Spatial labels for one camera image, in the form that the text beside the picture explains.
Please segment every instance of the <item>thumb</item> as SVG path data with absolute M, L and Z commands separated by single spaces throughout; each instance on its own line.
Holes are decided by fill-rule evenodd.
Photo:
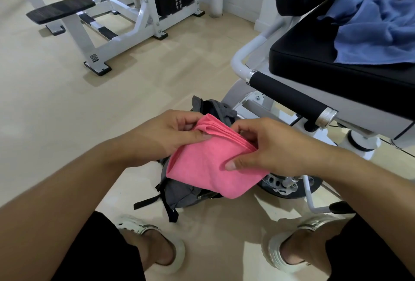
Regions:
M 180 143 L 182 145 L 198 143 L 210 139 L 212 136 L 199 129 L 183 131 L 180 135 Z
M 242 154 L 225 164 L 225 170 L 233 171 L 244 168 L 253 168 L 258 166 L 258 152 Z

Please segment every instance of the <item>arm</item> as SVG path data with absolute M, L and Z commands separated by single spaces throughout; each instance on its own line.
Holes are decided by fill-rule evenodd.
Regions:
M 127 167 L 208 138 L 202 115 L 167 111 L 105 141 L 0 208 L 0 280 L 49 280 L 76 235 Z
M 237 121 L 232 128 L 258 150 L 226 169 L 259 167 L 277 175 L 316 175 L 332 185 L 379 234 L 415 276 L 415 185 L 356 154 L 311 138 L 269 118 Z

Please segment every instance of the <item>backpack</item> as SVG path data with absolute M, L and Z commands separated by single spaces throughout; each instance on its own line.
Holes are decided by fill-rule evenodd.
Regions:
M 216 100 L 206 100 L 193 96 L 192 111 L 203 115 L 211 114 L 226 126 L 230 127 L 236 121 L 236 111 Z M 174 179 L 166 177 L 167 165 L 170 157 L 163 158 L 158 162 L 163 165 L 160 183 L 156 186 L 159 195 L 134 204 L 134 210 L 145 207 L 156 202 L 159 198 L 163 201 L 170 222 L 177 222 L 179 217 L 176 208 L 189 207 L 206 199 L 221 198 L 222 195 L 208 189 L 191 186 Z

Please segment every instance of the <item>beige tile floor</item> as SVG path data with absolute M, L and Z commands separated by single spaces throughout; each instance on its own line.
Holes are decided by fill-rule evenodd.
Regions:
M 50 3 L 57 0 L 46 0 Z M 0 10 L 0 205 L 39 182 L 96 143 L 121 134 L 169 108 L 187 110 L 192 95 L 221 99 L 236 80 L 232 55 L 257 35 L 253 24 L 224 14 L 189 17 L 154 39 L 109 61 L 113 71 L 97 77 L 82 64 L 70 35 L 50 36 L 26 18 L 25 0 L 1 0 Z M 115 32 L 121 17 L 98 21 Z M 100 37 L 87 29 L 97 44 Z M 344 137 L 340 128 L 330 136 Z M 411 177 L 415 159 L 383 145 L 376 163 Z M 253 188 L 235 200 L 211 200 L 180 210 L 170 224 L 161 202 L 134 211 L 133 203 L 156 195 L 160 167 L 149 163 L 125 171 L 98 207 L 112 218 L 129 213 L 181 236 L 183 269 L 174 276 L 149 271 L 152 280 L 325 280 L 313 267 L 289 275 L 272 268 L 262 243 L 306 216 L 305 201 L 277 199 Z M 317 205 L 336 200 L 320 188 Z

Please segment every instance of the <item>padded seat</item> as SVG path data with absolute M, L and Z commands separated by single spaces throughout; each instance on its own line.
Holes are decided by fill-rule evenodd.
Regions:
M 28 12 L 26 16 L 37 24 L 45 24 L 68 17 L 93 6 L 95 6 L 95 2 L 92 0 L 64 0 L 34 9 Z
M 271 47 L 269 71 L 415 121 L 415 64 L 335 64 L 338 27 L 317 20 L 329 7 L 317 7 Z

